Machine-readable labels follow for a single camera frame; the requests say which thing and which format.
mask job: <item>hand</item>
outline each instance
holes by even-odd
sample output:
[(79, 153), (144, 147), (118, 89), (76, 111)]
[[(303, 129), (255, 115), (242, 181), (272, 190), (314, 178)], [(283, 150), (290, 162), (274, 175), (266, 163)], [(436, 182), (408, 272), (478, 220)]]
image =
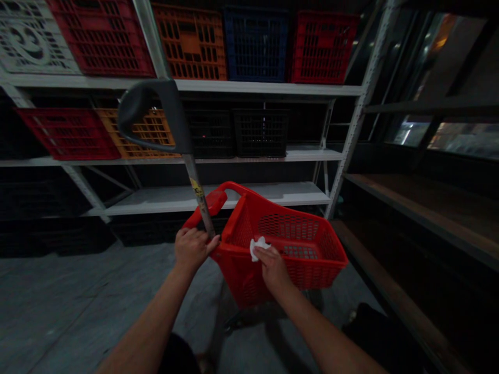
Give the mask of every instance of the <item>hand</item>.
[(180, 229), (175, 238), (175, 266), (183, 271), (195, 274), (220, 242), (220, 235), (216, 235), (208, 244), (208, 234), (198, 229)]
[(295, 287), (287, 273), (286, 264), (274, 247), (263, 249), (255, 247), (255, 256), (261, 261), (261, 270), (265, 284), (277, 299), (278, 295)]

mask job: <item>black handle grip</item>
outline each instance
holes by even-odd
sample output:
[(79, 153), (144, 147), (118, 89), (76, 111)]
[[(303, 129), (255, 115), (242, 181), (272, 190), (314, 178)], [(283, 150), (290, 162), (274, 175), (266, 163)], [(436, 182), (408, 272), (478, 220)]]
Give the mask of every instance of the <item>black handle grip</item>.
[[(151, 99), (158, 95), (170, 126), (175, 146), (151, 143), (134, 134), (134, 123), (140, 122), (151, 106)], [(177, 84), (173, 79), (149, 79), (133, 86), (123, 95), (118, 109), (118, 130), (128, 141), (161, 152), (192, 154), (191, 134)]]

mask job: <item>white shelf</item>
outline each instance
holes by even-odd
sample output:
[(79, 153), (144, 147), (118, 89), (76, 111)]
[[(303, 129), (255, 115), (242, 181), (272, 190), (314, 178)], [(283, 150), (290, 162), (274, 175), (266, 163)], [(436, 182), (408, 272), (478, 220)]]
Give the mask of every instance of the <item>white shelf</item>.
[[(16, 87), (129, 89), (146, 78), (106, 78), (84, 75), (8, 74), (4, 80)], [(179, 91), (228, 92), (269, 95), (360, 96), (361, 86), (308, 85), (177, 79)]]
[[(283, 206), (327, 204), (329, 198), (312, 182), (245, 184), (266, 199)], [(204, 187), (207, 195), (218, 186)], [(227, 190), (224, 209), (232, 209), (239, 194)], [(105, 210), (108, 216), (194, 211), (198, 206), (191, 186), (142, 189)]]
[[(197, 164), (238, 164), (238, 163), (266, 163), (266, 162), (305, 162), (305, 161), (339, 161), (343, 155), (340, 152), (325, 149), (316, 145), (289, 145), (286, 157), (256, 157), (256, 158), (207, 158), (197, 159)], [(52, 157), (39, 157), (27, 160), (0, 160), (0, 167), (29, 167), (29, 166), (85, 166), (85, 165), (168, 165), (183, 164), (183, 158), (144, 158), (144, 159), (116, 159), (116, 160), (84, 160), (58, 161)]]

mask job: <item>orange crate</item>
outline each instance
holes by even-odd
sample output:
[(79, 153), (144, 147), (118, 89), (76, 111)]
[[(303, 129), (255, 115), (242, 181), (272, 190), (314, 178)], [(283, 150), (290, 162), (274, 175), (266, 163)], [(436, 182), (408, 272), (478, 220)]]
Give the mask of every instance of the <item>orange crate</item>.
[[(125, 140), (118, 131), (118, 109), (96, 109), (111, 139), (121, 153), (122, 158), (172, 158), (178, 153), (166, 153), (143, 148)], [(170, 127), (163, 110), (149, 110), (141, 123), (135, 124), (133, 131), (147, 141), (163, 145), (175, 145)]]
[(173, 78), (227, 80), (219, 12), (152, 4)]

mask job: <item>shopping basket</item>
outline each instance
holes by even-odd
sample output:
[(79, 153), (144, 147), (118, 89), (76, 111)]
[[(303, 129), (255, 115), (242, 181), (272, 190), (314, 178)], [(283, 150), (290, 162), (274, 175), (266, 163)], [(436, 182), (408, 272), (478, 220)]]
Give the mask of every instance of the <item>shopping basket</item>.
[[(175, 146), (150, 143), (132, 131), (152, 96), (160, 97)], [(215, 236), (211, 216), (217, 215), (227, 201), (226, 189), (236, 191), (239, 199), (221, 235), (220, 245), (212, 252), (239, 308), (249, 308), (272, 296), (261, 274), (261, 263), (252, 262), (251, 239), (265, 237), (283, 256), (292, 282), (300, 289), (325, 288), (347, 263), (345, 251), (331, 225), (323, 218), (272, 203), (254, 191), (234, 182), (225, 182), (205, 197), (199, 183), (189, 127), (175, 81), (152, 79), (135, 85), (121, 100), (118, 118), (120, 133), (138, 145), (164, 152), (181, 153), (199, 207), (184, 227), (194, 228), (203, 220), (210, 238)]]
[[(265, 237), (284, 258), (291, 281), (299, 289), (326, 288), (348, 260), (333, 228), (325, 219), (285, 208), (235, 182), (225, 182), (206, 200), (211, 216), (227, 200), (226, 189), (241, 195), (222, 232), (220, 245), (212, 252), (239, 308), (272, 300), (261, 275), (261, 263), (252, 262), (251, 239)], [(196, 209), (183, 227), (196, 227), (201, 213)]]

